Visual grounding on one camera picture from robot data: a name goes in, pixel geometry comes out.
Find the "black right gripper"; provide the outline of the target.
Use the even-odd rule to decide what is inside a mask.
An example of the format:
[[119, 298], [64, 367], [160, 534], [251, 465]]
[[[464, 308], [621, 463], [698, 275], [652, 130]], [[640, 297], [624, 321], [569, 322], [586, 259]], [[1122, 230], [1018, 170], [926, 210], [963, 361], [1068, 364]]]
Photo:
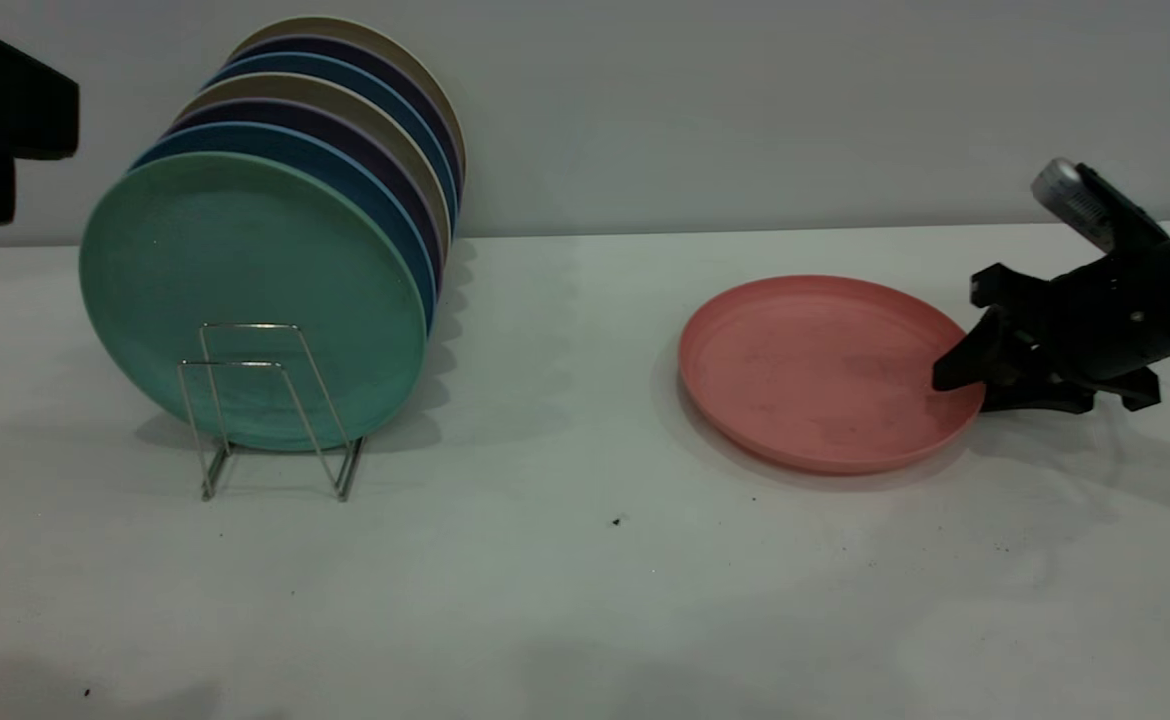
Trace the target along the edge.
[[986, 384], [982, 413], [1087, 414], [1110, 393], [1129, 411], [1161, 402], [1152, 363], [1170, 355], [1157, 315], [1170, 290], [1170, 251], [1117, 252], [1045, 281], [998, 263], [973, 274], [984, 314], [932, 364], [932, 389]]

